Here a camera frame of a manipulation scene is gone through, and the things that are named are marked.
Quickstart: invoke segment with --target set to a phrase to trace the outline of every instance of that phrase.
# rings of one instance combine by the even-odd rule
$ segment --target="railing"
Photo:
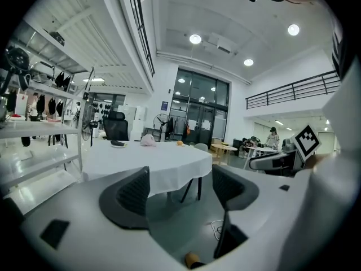
[[[316,95],[334,93],[340,86],[336,71],[322,73],[246,98],[246,108],[269,106]]]
[[[154,66],[153,66],[151,52],[149,50],[146,28],[144,26],[142,3],[140,0],[130,0],[130,4],[133,9],[134,20],[135,20],[135,24],[137,26],[140,42],[142,43],[142,48],[143,48],[144,54],[146,56],[148,67],[149,67],[149,70],[151,71],[152,77],[153,77],[155,70],[154,70]]]

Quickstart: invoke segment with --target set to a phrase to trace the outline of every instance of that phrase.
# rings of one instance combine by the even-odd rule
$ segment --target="light fixture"
[[[190,41],[191,41],[193,44],[199,44],[199,43],[201,43],[202,38],[201,38],[198,34],[192,34],[192,35],[190,36]]]
[[[91,80],[91,82],[97,82],[97,81],[104,81],[104,79],[101,78],[101,77],[98,77],[98,78],[93,78],[93,79]]]
[[[295,24],[291,24],[289,27],[288,27],[288,33],[292,36],[296,36],[298,35],[298,33],[300,32],[300,28],[295,25]]]
[[[253,65],[253,60],[252,60],[252,59],[246,59],[246,60],[244,61],[244,65],[245,65],[245,66],[251,66],[251,65]]]

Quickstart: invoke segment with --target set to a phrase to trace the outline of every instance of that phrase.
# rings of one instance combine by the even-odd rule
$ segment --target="ceiling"
[[[94,85],[146,91],[145,82],[134,70],[103,0],[38,0],[27,16],[46,31],[59,32],[76,57],[94,67],[95,77],[104,79],[104,82],[93,82]],[[35,46],[38,41],[28,43]],[[61,57],[54,55],[50,60],[57,59]],[[40,59],[32,57],[32,63],[35,60]],[[71,67],[73,61],[67,63],[69,65],[62,65],[65,69]],[[83,79],[88,77],[88,72],[75,75],[75,85],[85,84]]]
[[[275,126],[277,129],[291,128],[294,131],[301,130],[307,124],[311,125],[315,131],[324,131],[328,127],[328,132],[333,132],[331,125],[326,124],[327,118],[322,111],[301,111],[290,112],[281,115],[264,115],[252,118],[256,123],[265,126]]]
[[[310,3],[257,0],[161,0],[160,36],[164,52],[184,55],[227,69],[245,79],[277,64],[332,42],[332,24],[327,10]],[[300,33],[288,34],[288,26],[297,24]],[[193,45],[191,34],[202,37]],[[225,45],[231,53],[217,49]],[[251,58],[254,64],[243,62]]]

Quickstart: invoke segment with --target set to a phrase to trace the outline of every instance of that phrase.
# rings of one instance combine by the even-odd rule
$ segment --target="floor fan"
[[[168,115],[166,115],[165,113],[160,113],[153,119],[154,129],[158,129],[160,131],[159,141],[161,140],[162,137],[163,126],[165,126],[167,123],[168,123]]]

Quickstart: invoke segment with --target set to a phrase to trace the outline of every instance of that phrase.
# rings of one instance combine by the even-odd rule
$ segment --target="white tablecloth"
[[[94,180],[117,172],[149,166],[151,195],[179,190],[193,178],[204,177],[212,170],[211,154],[175,142],[157,142],[143,147],[139,142],[125,142],[115,148],[110,141],[97,141],[83,164],[85,180]]]

